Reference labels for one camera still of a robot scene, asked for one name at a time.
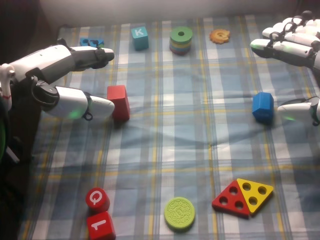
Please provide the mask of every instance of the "checkered fabric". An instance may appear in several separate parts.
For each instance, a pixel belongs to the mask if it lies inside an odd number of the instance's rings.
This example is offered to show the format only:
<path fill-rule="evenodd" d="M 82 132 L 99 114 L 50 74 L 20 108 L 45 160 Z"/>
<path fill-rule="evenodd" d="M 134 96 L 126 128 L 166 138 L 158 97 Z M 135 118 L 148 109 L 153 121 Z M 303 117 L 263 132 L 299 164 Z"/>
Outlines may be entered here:
<path fill-rule="evenodd" d="M 320 96 L 309 69 L 253 54 L 250 42 L 285 16 L 245 15 L 110 27 L 63 28 L 70 46 L 102 38 L 115 58 L 102 69 L 71 72 L 56 82 L 106 97 L 125 85 L 130 120 L 56 119 L 43 113 L 34 145 L 32 184 L 19 239 L 88 239 L 86 193 L 110 198 L 117 240 L 319 240 L 319 128 L 281 120 L 256 123 L 252 99 L 271 93 L 274 107 Z M 145 26 L 149 49 L 135 51 L 131 28 Z M 193 31 L 185 56 L 169 50 L 177 26 Z M 213 29 L 230 42 L 210 41 Z M 232 180 L 274 186 L 273 197 L 249 220 L 212 209 Z M 189 199 L 193 227 L 173 233 L 164 208 Z"/>

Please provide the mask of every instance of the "triangle block with holes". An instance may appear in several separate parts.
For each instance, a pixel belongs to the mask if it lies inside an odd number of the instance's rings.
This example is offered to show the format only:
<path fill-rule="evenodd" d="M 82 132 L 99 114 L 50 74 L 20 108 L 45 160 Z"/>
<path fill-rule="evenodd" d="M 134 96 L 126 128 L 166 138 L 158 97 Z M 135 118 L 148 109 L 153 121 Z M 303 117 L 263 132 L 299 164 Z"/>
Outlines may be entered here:
<path fill-rule="evenodd" d="M 238 178 L 236 181 L 239 184 L 251 214 L 256 213 L 256 211 L 272 195 L 274 190 L 273 186 L 254 181 L 248 181 L 241 178 Z"/>
<path fill-rule="evenodd" d="M 242 218 L 249 218 L 250 211 L 237 180 L 227 186 L 213 201 L 216 211 L 225 212 Z"/>

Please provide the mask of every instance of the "red cube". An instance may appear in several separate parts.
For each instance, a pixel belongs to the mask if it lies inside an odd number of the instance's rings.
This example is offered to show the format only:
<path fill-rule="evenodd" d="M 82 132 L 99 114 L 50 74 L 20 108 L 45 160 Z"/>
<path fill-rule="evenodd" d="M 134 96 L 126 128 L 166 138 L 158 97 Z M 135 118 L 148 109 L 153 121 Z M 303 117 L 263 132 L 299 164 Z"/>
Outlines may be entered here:
<path fill-rule="evenodd" d="M 115 240 L 114 224 L 107 211 L 86 219 L 86 224 L 91 240 Z"/>
<path fill-rule="evenodd" d="M 102 213 L 109 209 L 110 200 L 105 190 L 100 187 L 92 188 L 85 197 L 85 202 L 95 213 Z"/>
<path fill-rule="evenodd" d="M 113 119 L 122 122 L 129 120 L 130 106 L 125 85 L 108 86 L 106 95 L 114 103 Z"/>

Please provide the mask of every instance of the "green round cookie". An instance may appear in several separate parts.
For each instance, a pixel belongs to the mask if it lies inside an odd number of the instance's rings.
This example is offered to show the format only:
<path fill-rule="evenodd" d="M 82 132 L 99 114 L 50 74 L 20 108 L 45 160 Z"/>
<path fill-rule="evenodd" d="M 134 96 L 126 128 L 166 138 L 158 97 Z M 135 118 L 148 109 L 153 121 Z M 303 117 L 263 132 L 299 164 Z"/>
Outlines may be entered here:
<path fill-rule="evenodd" d="M 175 44 L 187 44 L 192 40 L 192 30 L 186 26 L 178 26 L 172 30 L 170 39 Z"/>
<path fill-rule="evenodd" d="M 194 223 L 196 210 L 192 203 L 184 197 L 171 199 L 164 208 L 164 219 L 173 231 L 186 231 Z"/>

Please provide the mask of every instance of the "pretzel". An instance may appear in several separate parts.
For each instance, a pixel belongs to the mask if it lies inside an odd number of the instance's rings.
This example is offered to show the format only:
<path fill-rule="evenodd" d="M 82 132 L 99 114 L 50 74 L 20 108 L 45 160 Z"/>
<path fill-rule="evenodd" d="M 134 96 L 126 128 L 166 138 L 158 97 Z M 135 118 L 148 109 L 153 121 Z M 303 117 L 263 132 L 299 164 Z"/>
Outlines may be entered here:
<path fill-rule="evenodd" d="M 210 40 L 215 44 L 224 44 L 229 42 L 230 31 L 225 29 L 216 29 L 210 33 Z"/>

